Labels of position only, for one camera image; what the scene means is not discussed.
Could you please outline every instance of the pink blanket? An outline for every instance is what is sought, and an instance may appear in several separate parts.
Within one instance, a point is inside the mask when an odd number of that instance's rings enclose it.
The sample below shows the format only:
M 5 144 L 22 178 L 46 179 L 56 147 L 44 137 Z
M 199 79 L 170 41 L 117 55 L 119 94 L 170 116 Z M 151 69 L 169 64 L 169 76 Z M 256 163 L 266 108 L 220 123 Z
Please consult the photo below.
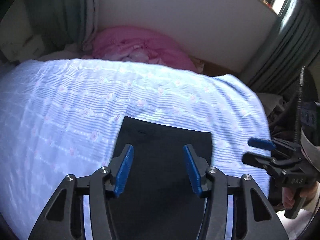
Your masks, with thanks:
M 173 39 L 129 26 L 108 28 L 100 32 L 93 41 L 92 55 L 85 58 L 143 62 L 197 72 L 188 55 Z

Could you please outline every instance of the blue rubber pad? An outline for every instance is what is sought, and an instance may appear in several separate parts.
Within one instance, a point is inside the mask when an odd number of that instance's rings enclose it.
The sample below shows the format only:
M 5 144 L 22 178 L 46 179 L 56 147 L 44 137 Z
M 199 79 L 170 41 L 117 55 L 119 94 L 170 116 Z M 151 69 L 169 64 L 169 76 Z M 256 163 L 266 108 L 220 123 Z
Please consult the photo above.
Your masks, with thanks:
M 276 149 L 276 145 L 272 141 L 262 140 L 254 137 L 249 139 L 248 145 L 251 147 L 255 147 L 255 148 L 259 148 L 267 151 L 272 151 Z
M 183 147 L 184 150 L 184 156 L 185 156 L 185 162 L 186 162 L 186 168 L 189 175 L 189 180 L 191 183 L 192 190 L 195 194 L 200 196 L 202 194 L 202 188 L 201 188 L 201 176 L 200 173 L 196 167 L 196 164 L 191 156 L 191 153 L 189 151 L 189 148 L 187 145 Z
M 131 169 L 133 161 L 133 146 L 130 145 L 124 160 L 119 168 L 118 174 L 116 175 L 116 184 L 115 184 L 115 190 L 114 194 L 116 197 L 119 197 L 119 195 L 124 191 L 125 184 L 127 182 L 127 178 L 129 176 L 129 172 Z

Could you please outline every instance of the black trousers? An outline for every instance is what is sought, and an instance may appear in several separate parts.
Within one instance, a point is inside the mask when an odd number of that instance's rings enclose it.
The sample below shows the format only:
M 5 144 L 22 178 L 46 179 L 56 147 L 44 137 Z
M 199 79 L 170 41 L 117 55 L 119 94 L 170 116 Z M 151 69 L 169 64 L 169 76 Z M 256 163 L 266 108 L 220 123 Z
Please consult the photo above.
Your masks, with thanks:
M 134 158 L 124 189 L 110 201 L 120 240 L 195 240 L 204 200 L 192 192 L 183 146 L 191 143 L 210 164 L 211 133 L 164 126 L 125 117 L 114 157 L 126 143 Z

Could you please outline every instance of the curtain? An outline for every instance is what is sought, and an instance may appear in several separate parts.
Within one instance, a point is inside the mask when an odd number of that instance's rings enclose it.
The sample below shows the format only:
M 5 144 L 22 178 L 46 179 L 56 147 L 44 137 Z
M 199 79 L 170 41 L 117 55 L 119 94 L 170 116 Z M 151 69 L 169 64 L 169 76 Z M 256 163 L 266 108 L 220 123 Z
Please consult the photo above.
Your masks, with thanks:
M 76 43 L 79 49 L 97 29 L 98 0 L 25 0 L 34 34 L 41 34 L 47 52 Z
M 320 50 L 320 28 L 302 0 L 288 0 L 239 78 L 255 92 L 283 95 Z

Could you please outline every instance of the bed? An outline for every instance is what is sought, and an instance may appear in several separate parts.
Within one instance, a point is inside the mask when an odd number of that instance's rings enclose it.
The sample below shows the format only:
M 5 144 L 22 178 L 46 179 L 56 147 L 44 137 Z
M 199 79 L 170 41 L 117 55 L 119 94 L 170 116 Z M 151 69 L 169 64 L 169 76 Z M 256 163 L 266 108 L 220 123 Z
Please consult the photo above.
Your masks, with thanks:
M 20 240 L 28 238 L 65 177 L 92 174 L 112 158 L 124 116 L 212 133 L 212 165 L 251 174 L 268 195 L 264 170 L 242 154 L 269 139 L 257 96 L 231 75 L 207 77 L 161 65 L 73 59 L 20 64 L 0 80 L 0 213 Z M 231 238 L 229 199 L 226 239 Z M 85 199 L 86 238 L 90 240 Z

